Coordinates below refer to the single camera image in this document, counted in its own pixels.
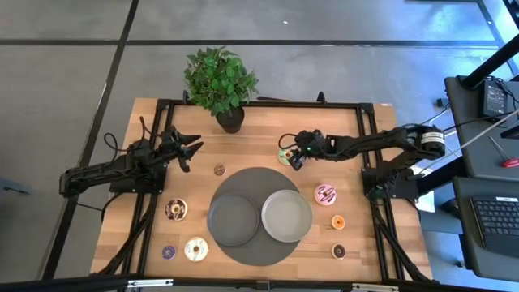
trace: wooden table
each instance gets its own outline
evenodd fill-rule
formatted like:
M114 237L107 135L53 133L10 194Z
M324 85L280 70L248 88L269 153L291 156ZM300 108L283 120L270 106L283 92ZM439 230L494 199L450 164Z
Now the wooden table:
M139 116L143 116L148 128L151 128L156 103L157 99L135 100L124 147L141 136ZM391 105L375 105L375 117L379 131L396 126L394 108ZM190 173L183 173L176 161L169 165L165 189L157 203L146 276L380 280L371 211L362 191L362 156L358 155L343 162L311 160L299 171L294 171L277 160L277 141L285 133L297 134L301 130L312 131L317 128L325 135L358 136L354 110L245 107L245 121L241 131L230 135L223 132L207 110L199 106L181 105L174 108L173 124L183 134L201 134L204 146L191 160ZM367 118L365 124L369 134ZM390 160L399 152L399 149L386 149L383 151L384 159ZM225 175L216 176L213 173L217 163L225 165ZM295 251L281 262L265 267L248 266L230 259L212 239L206 222L209 203L218 186L231 174L255 166L277 170L290 178L311 203L314 212L313 226ZM329 183L337 189L335 204L323 207L313 200L313 191L321 183ZM107 209L92 262L92 272L104 268L127 239L135 198L135 194L122 195ZM174 198L184 199L188 204L187 217L180 222L167 219L163 211L168 201ZM416 210L404 200L392 200L392 209L400 244L420 270L430 277L431 269ZM334 230L331 227L331 219L335 214L341 214L345 218L343 230ZM186 242L195 236L205 238L210 250L208 256L198 263L190 262L183 254ZM343 260L332 258L330 250L335 243L344 245L346 249ZM173 245L178 250L173 260L162 258L162 248L168 245ZM136 271L140 242L135 247L132 272ZM387 243L385 250L390 275L394 276L391 248Z

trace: purple donut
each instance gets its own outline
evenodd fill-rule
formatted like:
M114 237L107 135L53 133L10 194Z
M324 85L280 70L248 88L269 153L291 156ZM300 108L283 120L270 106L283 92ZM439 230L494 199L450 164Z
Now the purple donut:
M319 185L314 191L314 199L317 204L329 206L335 202L337 192L328 184Z
M177 249L175 247L167 246L162 250L162 257L166 260L171 260L175 257L176 253Z

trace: orange donut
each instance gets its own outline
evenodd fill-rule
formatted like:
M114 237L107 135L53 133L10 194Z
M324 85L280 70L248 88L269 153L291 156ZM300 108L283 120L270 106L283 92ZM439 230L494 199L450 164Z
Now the orange donut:
M344 218L341 215L335 215L332 217L332 227L336 230L341 230L345 226Z

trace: potted plant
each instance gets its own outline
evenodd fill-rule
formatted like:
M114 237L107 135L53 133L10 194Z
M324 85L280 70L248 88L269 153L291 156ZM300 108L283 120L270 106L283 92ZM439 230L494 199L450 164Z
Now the potted plant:
M189 100L210 110L226 132L236 133L245 118L240 103L248 102L253 92L258 93L258 80L254 71L247 74L237 54L224 48L207 48L205 52L199 49L196 55L188 55L184 75Z

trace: gray round mat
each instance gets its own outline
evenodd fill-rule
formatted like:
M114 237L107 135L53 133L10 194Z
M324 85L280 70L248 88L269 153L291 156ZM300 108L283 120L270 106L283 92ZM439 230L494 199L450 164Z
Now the gray round mat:
M218 187L212 202L221 195L241 194L251 199L261 213L265 200L279 190L292 190L299 192L298 188L283 174L264 167L254 167L240 170L231 175ZM298 245L295 243L282 243L272 238L263 223L252 238L237 247L227 247L217 242L220 249L231 259L242 264L254 266L266 266L275 264L290 255Z

